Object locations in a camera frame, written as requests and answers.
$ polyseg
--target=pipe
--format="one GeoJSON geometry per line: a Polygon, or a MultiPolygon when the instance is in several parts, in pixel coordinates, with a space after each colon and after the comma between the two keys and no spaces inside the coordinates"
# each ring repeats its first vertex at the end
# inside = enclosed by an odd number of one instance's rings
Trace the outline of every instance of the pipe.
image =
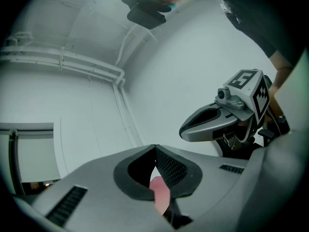
{"type": "Polygon", "coordinates": [[[82,69],[82,70],[93,72],[93,73],[96,73],[96,74],[108,76],[108,77],[111,77],[111,78],[114,78],[114,79],[118,78],[118,76],[115,75],[115,74],[105,72],[105,71],[102,71],[102,70],[98,70],[98,69],[95,69],[95,68],[92,68],[92,67],[89,67],[89,66],[86,66],[86,65],[83,65],[83,64],[73,63],[73,62],[69,62],[69,61],[63,61],[62,67],[63,66],[70,66],[70,67],[74,67],[74,68],[77,68],[77,69],[82,69]]]}
{"type": "Polygon", "coordinates": [[[120,83],[122,78],[125,76],[125,72],[123,69],[115,67],[111,64],[105,63],[103,61],[97,60],[95,58],[90,58],[86,57],[77,53],[73,53],[70,51],[65,50],[62,52],[61,50],[57,49],[52,49],[52,48],[41,48],[41,47],[33,47],[33,46],[6,46],[1,49],[1,52],[36,52],[36,53],[47,53],[47,54],[52,54],[52,55],[60,55],[63,54],[63,56],[68,57],[68,58],[74,58],[82,61],[86,61],[92,64],[96,64],[99,66],[103,66],[107,69],[119,72],[119,76],[116,79],[116,85],[120,83]]]}
{"type": "Polygon", "coordinates": [[[133,32],[133,30],[135,29],[135,27],[137,26],[137,24],[134,24],[130,30],[128,31],[128,33],[124,36],[124,39],[122,40],[122,43],[121,43],[121,47],[120,47],[120,51],[119,51],[119,54],[118,54],[118,58],[117,58],[117,61],[115,62],[115,66],[117,66],[121,60],[121,57],[122,57],[122,53],[124,51],[124,47],[125,47],[125,44],[126,44],[126,39],[128,38],[128,36],[133,32]]]}
{"type": "Polygon", "coordinates": [[[30,37],[28,35],[13,35],[7,38],[7,40],[13,40],[13,39],[19,39],[19,40],[32,40],[33,37],[30,37]]]}
{"type": "Polygon", "coordinates": [[[121,86],[120,86],[120,91],[121,91],[122,97],[124,98],[126,108],[127,108],[128,112],[129,112],[131,118],[132,118],[133,125],[134,125],[134,127],[136,129],[136,132],[137,132],[139,138],[140,138],[140,142],[141,142],[142,145],[145,145],[145,141],[144,141],[144,139],[143,139],[143,137],[141,135],[140,129],[139,129],[138,124],[136,122],[136,119],[135,119],[135,117],[133,115],[133,112],[132,112],[129,100],[128,100],[127,96],[126,96],[126,92],[125,92],[125,89],[124,89],[125,82],[126,82],[126,80],[123,79],[123,82],[121,83],[121,86]]]}
{"type": "MultiPolygon", "coordinates": [[[[0,60],[9,60],[9,61],[13,61],[13,62],[17,62],[17,60],[19,60],[18,62],[23,62],[24,60],[30,60],[31,61],[30,63],[36,63],[37,61],[39,61],[39,62],[56,64],[56,65],[58,65],[58,67],[60,67],[58,59],[46,58],[46,57],[6,55],[6,56],[1,56],[0,60]]],[[[107,77],[111,77],[111,78],[114,78],[114,79],[119,78],[119,76],[117,76],[115,74],[112,74],[112,73],[109,73],[109,72],[106,72],[106,71],[102,71],[102,70],[99,70],[99,69],[96,69],[96,68],[92,68],[90,66],[86,66],[86,65],[83,65],[83,64],[74,63],[74,62],[62,61],[62,68],[64,66],[74,67],[74,68],[77,68],[77,69],[81,69],[81,70],[93,72],[93,73],[96,73],[96,74],[104,75],[104,76],[107,76],[107,77]]]]}
{"type": "Polygon", "coordinates": [[[19,31],[19,32],[16,32],[15,34],[13,34],[13,36],[25,35],[25,34],[27,34],[28,37],[33,38],[32,33],[30,31],[19,31]]]}
{"type": "Polygon", "coordinates": [[[120,97],[120,94],[119,94],[119,90],[118,90],[118,87],[115,83],[112,84],[112,88],[114,90],[114,93],[115,93],[115,98],[116,98],[116,102],[117,102],[117,106],[118,106],[118,109],[119,109],[119,112],[120,112],[120,116],[122,118],[122,122],[125,126],[125,130],[126,130],[126,133],[127,133],[127,136],[130,140],[130,143],[132,145],[132,147],[136,148],[137,145],[136,145],[136,142],[132,136],[132,133],[131,133],[131,128],[129,126],[129,123],[127,121],[127,118],[126,118],[126,114],[124,112],[124,108],[122,106],[122,102],[121,102],[121,97],[120,97]]]}
{"type": "MultiPolygon", "coordinates": [[[[10,62],[15,62],[15,63],[41,64],[41,65],[48,65],[48,66],[53,66],[53,67],[59,68],[58,60],[55,60],[55,59],[52,59],[52,58],[51,59],[54,61],[54,63],[46,62],[46,58],[43,58],[45,61],[39,60],[41,57],[37,57],[38,60],[26,59],[29,56],[22,56],[22,57],[25,57],[25,58],[20,59],[20,58],[16,58],[15,56],[14,56],[14,58],[12,56],[1,56],[0,60],[9,60],[10,62]]],[[[84,71],[81,71],[81,70],[76,69],[76,68],[71,68],[71,67],[64,66],[64,65],[62,66],[62,68],[67,69],[67,70],[71,70],[71,71],[75,71],[75,72],[79,72],[79,73],[82,73],[82,74],[94,76],[96,78],[99,78],[99,79],[102,79],[102,80],[105,80],[105,81],[113,82],[113,80],[110,80],[108,78],[105,78],[105,77],[102,77],[102,76],[99,76],[99,75],[96,75],[96,74],[84,72],[84,71]]]]}

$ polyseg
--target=person's arm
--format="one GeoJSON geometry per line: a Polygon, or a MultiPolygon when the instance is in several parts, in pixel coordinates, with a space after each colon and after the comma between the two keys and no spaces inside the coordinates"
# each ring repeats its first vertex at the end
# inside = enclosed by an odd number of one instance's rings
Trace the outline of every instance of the person's arm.
{"type": "Polygon", "coordinates": [[[283,112],[280,109],[278,103],[276,102],[274,95],[285,82],[285,80],[289,77],[290,73],[293,70],[293,66],[284,58],[284,56],[279,51],[276,51],[269,58],[269,60],[277,70],[275,81],[269,89],[270,107],[275,113],[276,117],[279,117],[283,115],[283,112]]]}

